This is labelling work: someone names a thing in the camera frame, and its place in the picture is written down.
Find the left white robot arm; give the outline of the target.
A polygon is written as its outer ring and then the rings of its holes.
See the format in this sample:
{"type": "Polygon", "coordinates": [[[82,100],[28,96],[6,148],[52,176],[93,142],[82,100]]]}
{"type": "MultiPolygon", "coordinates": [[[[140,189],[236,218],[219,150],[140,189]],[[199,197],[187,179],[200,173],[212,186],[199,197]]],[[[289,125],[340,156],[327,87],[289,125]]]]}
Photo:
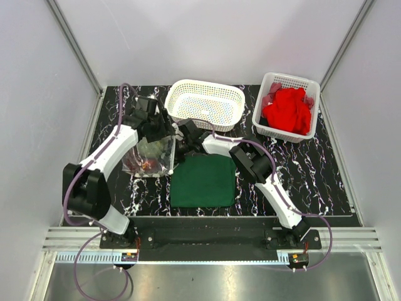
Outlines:
{"type": "Polygon", "coordinates": [[[63,169],[63,211],[77,213],[113,233],[121,248],[135,242],[135,229],[112,204],[108,178],[123,162],[138,177],[160,177],[172,171],[175,129],[155,96],[135,97],[134,107],[120,113],[111,134],[86,159],[63,169]]]}

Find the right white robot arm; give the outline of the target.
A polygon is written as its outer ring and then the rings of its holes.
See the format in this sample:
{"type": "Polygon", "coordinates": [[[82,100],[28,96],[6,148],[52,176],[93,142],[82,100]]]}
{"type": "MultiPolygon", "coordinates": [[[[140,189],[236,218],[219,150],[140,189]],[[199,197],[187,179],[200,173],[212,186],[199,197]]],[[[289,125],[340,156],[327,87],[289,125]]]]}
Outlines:
{"type": "Polygon", "coordinates": [[[294,249],[305,244],[311,226],[282,187],[276,174],[276,163],[269,152],[257,139],[217,135],[215,129],[207,132],[198,128],[197,121],[184,119],[174,124],[175,134],[182,144],[176,154],[183,156],[192,151],[232,159],[241,176],[269,201],[285,230],[285,243],[294,249]]]}

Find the clear zip top bag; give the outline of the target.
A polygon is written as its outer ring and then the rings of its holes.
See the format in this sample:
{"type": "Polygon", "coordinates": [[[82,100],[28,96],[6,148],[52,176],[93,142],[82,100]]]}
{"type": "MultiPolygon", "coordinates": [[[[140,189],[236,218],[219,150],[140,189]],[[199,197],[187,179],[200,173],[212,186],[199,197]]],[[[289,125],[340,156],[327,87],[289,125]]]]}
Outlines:
{"type": "Polygon", "coordinates": [[[173,136],[148,142],[144,137],[122,158],[122,171],[136,178],[164,177],[174,169],[176,141],[173,136]]]}

